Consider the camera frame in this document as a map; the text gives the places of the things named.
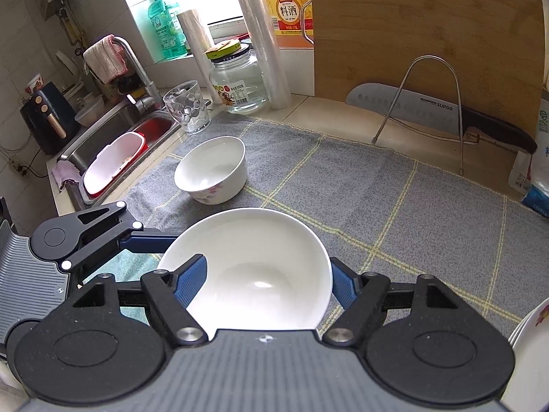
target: glass cup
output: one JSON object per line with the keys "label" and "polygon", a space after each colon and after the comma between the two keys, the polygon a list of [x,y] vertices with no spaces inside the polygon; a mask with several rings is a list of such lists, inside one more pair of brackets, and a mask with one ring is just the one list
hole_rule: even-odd
{"label": "glass cup", "polygon": [[198,133],[210,125],[198,81],[184,82],[164,96],[166,109],[188,134]]}

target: orange bottle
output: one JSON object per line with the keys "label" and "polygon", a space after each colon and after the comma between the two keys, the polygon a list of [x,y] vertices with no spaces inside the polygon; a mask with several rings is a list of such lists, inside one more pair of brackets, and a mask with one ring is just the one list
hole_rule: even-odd
{"label": "orange bottle", "polygon": [[[309,0],[267,0],[269,13],[273,21],[274,33],[281,48],[312,48],[301,35],[301,6]],[[313,38],[312,5],[305,8],[305,29]]]}

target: bowl with floral pattern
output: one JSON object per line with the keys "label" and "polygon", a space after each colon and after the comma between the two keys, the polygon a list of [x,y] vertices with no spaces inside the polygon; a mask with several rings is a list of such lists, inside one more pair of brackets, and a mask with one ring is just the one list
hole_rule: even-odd
{"label": "bowl with floral pattern", "polygon": [[199,144],[175,170],[175,184],[197,202],[219,204],[242,190],[248,178],[246,147],[234,136],[221,136]]}

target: black air fryer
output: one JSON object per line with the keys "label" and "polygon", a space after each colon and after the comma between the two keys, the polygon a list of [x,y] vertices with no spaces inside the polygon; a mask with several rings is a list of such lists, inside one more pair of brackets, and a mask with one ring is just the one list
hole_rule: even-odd
{"label": "black air fryer", "polygon": [[46,155],[59,152],[80,129],[74,109],[52,82],[36,90],[20,111]]}

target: kitchen counter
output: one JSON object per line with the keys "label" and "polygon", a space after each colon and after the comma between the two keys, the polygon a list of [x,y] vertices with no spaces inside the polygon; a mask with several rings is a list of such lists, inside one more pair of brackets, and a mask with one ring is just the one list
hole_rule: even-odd
{"label": "kitchen counter", "polygon": [[[210,115],[214,117],[221,111],[223,106],[215,107]],[[292,96],[292,105],[289,108],[264,109],[255,114],[255,117],[366,143],[371,141],[383,120],[383,117],[377,113],[342,102],[301,95]],[[120,183],[105,203],[115,202],[124,197],[149,169],[172,153],[186,138],[187,135],[182,130],[174,133]],[[405,129],[394,122],[388,122],[377,145],[392,148],[427,164],[459,174],[458,143],[432,139]],[[522,195],[507,184],[516,155],[516,152],[499,147],[494,141],[489,140],[481,140],[476,146],[465,145],[463,176],[495,192],[505,194],[511,199],[519,200]],[[51,168],[55,165],[56,159],[57,157],[52,158],[47,163],[48,174],[57,212],[59,215],[65,215],[74,212],[74,208],[67,191],[60,192],[51,176]]]}

